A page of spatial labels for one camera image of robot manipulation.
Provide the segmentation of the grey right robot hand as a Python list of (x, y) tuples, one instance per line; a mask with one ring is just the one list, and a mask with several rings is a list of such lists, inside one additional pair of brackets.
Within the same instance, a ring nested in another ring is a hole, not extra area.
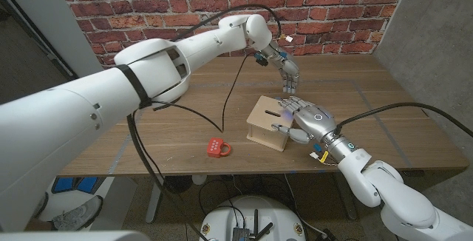
[(355, 146), (348, 139), (335, 133), (335, 119), (324, 107), (296, 96), (281, 99), (278, 104), (285, 110), (285, 115), (289, 115), (300, 128), (272, 123), (271, 127), (276, 131), (287, 135), (297, 143), (309, 143), (312, 140), (323, 143), (327, 146), (328, 152), (355, 151)]

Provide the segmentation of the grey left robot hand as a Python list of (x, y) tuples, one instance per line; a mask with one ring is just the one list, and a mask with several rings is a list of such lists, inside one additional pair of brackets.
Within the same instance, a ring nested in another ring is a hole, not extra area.
[(293, 56), (284, 51), (275, 41), (260, 50), (263, 58), (278, 69), (283, 84), (283, 92), (295, 94), (299, 83), (299, 67)]

